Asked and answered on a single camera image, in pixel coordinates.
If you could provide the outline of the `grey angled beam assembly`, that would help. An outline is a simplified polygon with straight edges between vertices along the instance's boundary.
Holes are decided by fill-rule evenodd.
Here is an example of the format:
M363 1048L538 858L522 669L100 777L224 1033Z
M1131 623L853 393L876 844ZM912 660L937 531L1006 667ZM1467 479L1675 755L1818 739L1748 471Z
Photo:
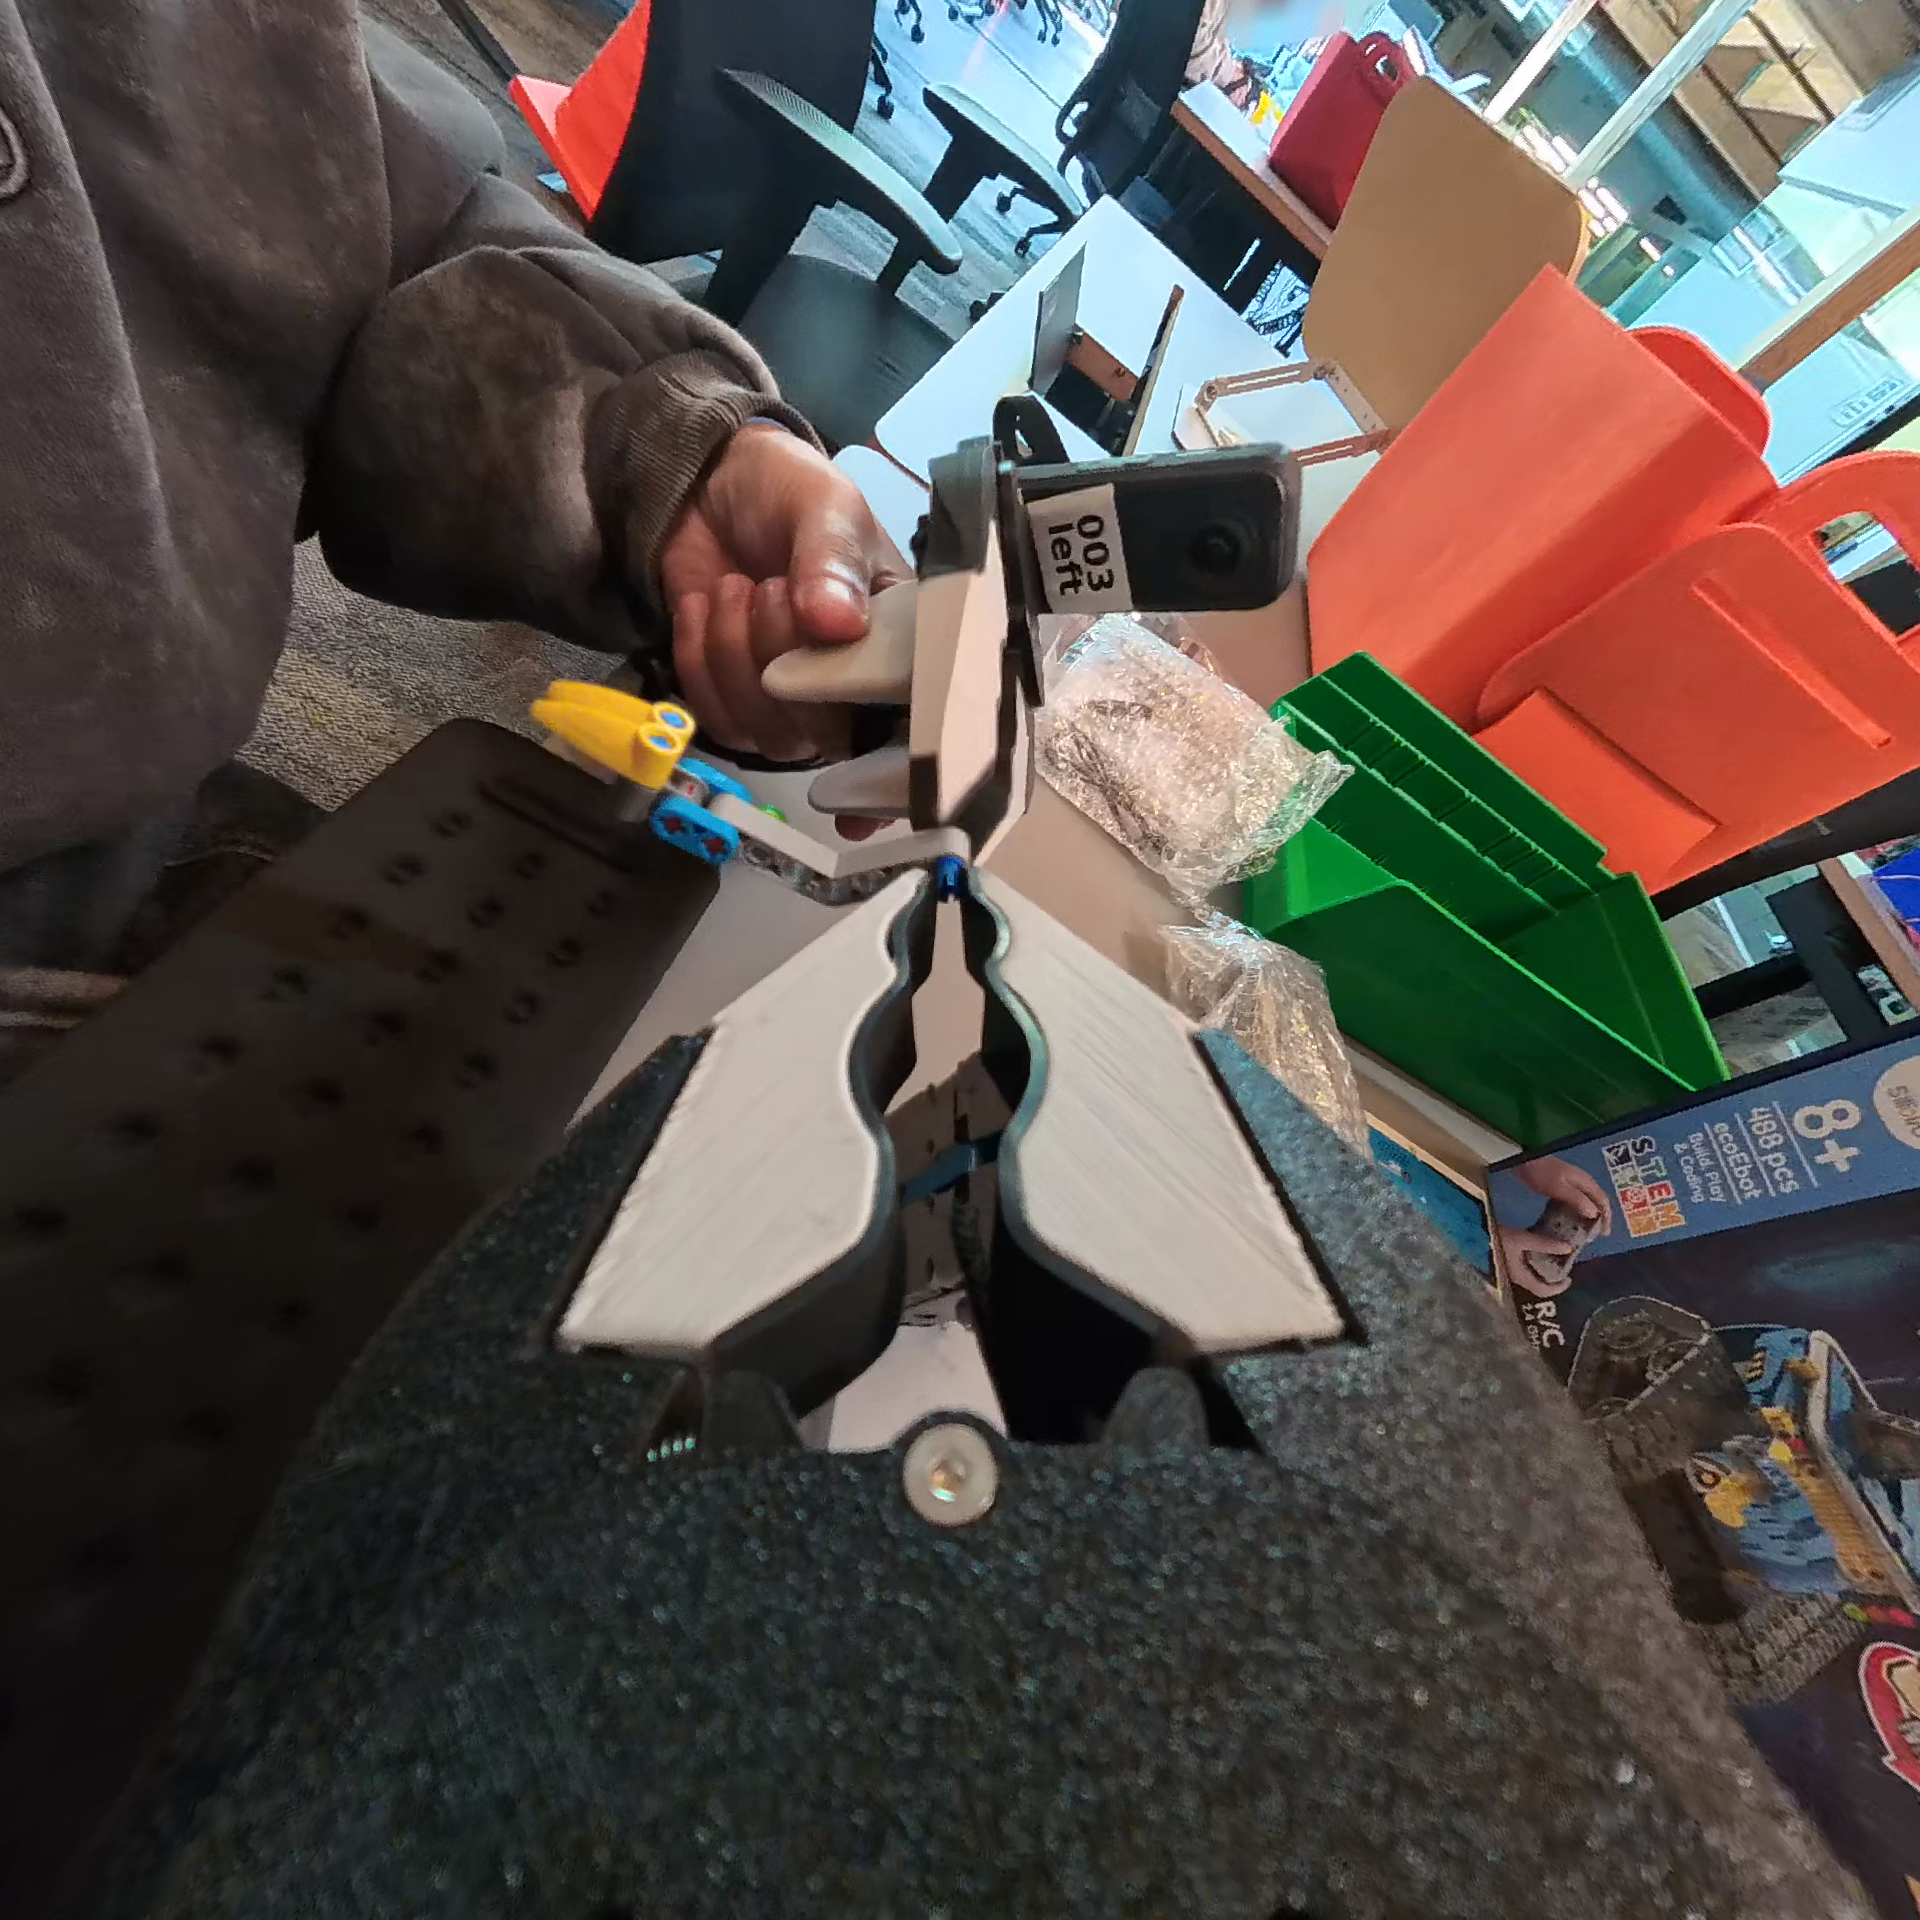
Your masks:
M971 826L899 826L899 840L870 840L870 844L817 844L749 796L714 796L702 820L722 820L722 840L749 871L777 874L801 900L870 900L912 871L971 858Z

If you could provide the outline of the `red bag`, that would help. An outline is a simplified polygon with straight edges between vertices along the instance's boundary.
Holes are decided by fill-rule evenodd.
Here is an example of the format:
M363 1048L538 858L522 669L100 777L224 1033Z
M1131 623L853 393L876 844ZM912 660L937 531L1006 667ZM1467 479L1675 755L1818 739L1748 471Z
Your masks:
M1270 129L1270 178L1334 233L1355 172L1376 141L1376 111L1394 103L1401 78L1416 78L1427 57L1416 42L1394 34L1328 34L1307 88L1291 96L1279 129Z

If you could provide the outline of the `black mesh chair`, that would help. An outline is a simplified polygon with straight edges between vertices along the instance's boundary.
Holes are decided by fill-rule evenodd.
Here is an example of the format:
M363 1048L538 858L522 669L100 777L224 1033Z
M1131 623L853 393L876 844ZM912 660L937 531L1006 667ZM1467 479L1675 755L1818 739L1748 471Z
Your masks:
M801 429L844 453L954 355L899 303L954 279L961 233L853 129L870 0L660 0L594 244L623 263L714 258L730 317Z

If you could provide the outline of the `black office chair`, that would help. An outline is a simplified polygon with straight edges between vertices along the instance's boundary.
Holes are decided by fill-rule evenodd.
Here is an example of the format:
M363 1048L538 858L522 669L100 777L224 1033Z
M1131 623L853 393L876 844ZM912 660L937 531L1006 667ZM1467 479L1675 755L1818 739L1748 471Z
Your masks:
M991 103L980 103L954 78L930 78L930 111L946 126L946 165L930 172L930 203L954 224L983 178L1002 178L1002 213L1024 194L1042 203L1035 234L1072 233L1103 194L1124 194L1164 129L1171 96L1191 88L1191 42L1210 0L1124 0L1107 23L1107 51L1062 103L1062 156L1042 156L1024 129L1006 129Z

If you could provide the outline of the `dark robot kit box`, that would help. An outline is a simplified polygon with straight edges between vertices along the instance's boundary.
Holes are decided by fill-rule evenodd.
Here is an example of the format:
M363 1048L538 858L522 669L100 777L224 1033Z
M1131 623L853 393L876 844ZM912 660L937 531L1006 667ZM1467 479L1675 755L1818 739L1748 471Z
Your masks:
M1872 1911L1920 1911L1920 1026L1484 1169L1500 1295Z

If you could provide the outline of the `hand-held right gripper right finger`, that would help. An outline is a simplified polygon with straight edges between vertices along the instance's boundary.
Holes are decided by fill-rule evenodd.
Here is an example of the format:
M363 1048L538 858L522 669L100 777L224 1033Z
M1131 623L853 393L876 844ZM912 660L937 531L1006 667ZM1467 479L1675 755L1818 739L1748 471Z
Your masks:
M1242 1357L1347 1333L1235 1069L1242 1040L971 871L991 1145L991 1269L980 1333L1006 1432L1103 1432L1143 1371L1210 1381Z

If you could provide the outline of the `green storage bin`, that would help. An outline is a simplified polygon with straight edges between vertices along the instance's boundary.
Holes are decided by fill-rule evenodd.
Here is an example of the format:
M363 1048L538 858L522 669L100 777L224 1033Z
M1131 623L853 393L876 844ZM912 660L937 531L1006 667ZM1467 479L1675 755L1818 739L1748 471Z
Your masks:
M1648 883L1414 684L1334 660L1270 718L1347 777L1242 917L1328 975L1347 1040L1526 1145L1728 1084Z

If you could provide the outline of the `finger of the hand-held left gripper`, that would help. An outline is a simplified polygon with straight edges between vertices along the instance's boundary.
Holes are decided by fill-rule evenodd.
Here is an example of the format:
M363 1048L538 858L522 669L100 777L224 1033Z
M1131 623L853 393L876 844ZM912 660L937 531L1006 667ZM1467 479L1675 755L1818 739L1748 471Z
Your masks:
M983 521L983 559L930 570L912 598L912 826L961 826L991 771L1002 709L1024 709L1024 684L1006 660L1002 521Z
M961 811L971 858L991 858L1002 840L1024 820L1024 802L1035 802L1035 709L1002 709L991 771Z

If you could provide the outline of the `black perforated pad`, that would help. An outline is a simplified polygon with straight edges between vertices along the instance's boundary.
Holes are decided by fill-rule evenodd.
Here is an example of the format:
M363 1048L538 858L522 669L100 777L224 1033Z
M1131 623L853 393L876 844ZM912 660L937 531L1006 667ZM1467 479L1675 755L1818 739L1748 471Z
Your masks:
M443 718L0 1097L0 1911L66 1898L391 1295L538 1162L714 900Z

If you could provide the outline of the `blue sticker sheet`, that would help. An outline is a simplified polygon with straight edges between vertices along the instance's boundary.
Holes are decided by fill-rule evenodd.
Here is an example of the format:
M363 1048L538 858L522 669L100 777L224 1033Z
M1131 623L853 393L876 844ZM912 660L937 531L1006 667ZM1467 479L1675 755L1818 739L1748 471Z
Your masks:
M1500 1289L1484 1190L1438 1162L1416 1139L1372 1114L1372 1162L1450 1240L1450 1255Z

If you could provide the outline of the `person's left hand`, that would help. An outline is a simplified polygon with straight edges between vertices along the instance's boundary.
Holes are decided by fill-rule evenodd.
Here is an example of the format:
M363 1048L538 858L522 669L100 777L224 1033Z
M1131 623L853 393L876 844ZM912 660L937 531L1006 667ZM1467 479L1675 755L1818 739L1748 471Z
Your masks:
M859 642L870 587L899 570L844 471L775 415L735 429L660 559L670 684L696 727L764 761L844 755L844 718L832 709L777 709L764 667Z

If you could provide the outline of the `yellow twin cone piece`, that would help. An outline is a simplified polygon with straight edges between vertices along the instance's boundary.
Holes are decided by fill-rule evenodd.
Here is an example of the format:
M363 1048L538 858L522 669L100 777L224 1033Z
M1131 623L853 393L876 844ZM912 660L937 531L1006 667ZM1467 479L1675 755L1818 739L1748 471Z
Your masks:
M691 709L670 696L635 696L611 684L547 684L537 696L537 718L587 755L594 771L623 777L623 789L663 789L696 739Z

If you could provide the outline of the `wooden tilted desk stand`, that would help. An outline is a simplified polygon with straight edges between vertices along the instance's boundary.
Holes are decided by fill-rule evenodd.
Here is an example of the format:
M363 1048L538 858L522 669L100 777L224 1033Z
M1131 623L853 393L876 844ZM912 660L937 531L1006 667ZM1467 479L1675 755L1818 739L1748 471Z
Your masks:
M1328 387L1347 429L1307 446L1328 409L1279 415L1279 446L1325 462L1391 453L1427 393L1484 347L1484 328L1526 293L1526 279L1579 279L1596 244L1580 194L1543 172L1500 126L1463 103L1446 78L1394 88L1328 258L1307 293L1307 357L1210 381L1171 446L1257 446L1244 393Z

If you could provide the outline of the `clear plastic bag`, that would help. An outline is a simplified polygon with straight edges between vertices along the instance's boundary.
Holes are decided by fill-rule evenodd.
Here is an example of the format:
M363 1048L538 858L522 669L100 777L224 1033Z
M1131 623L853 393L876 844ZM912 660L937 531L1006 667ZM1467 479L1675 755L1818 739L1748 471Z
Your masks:
M1067 623L1042 660L1035 771L1200 913L1355 777L1151 617Z
M1154 942L1164 942L1164 999L1191 1026L1235 1033L1372 1162L1372 1114L1328 1019L1328 975L1307 948L1260 942L1226 913L1210 913L1200 930L1164 930Z

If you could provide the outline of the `blue toy brick robot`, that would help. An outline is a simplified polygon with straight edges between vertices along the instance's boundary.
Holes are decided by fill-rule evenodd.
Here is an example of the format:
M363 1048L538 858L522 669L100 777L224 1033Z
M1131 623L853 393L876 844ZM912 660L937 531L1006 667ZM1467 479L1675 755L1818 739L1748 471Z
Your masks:
M946 1084L912 1084L887 1111L897 1169L899 1169L899 1326L971 1326L991 1333L1002 1295L1002 1125L1006 1095L991 1055L954 1069Z

